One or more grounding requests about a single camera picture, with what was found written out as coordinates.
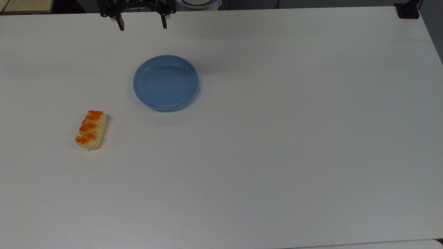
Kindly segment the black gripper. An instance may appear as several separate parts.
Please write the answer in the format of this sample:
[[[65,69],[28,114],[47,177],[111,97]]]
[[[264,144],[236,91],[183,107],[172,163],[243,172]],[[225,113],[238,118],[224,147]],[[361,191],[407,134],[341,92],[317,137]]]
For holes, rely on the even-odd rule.
[[[161,15],[163,29],[167,29],[168,15],[176,13],[175,0],[98,0],[97,5],[101,16],[116,19],[121,31],[125,30],[121,14],[126,9],[147,8],[157,12]]]

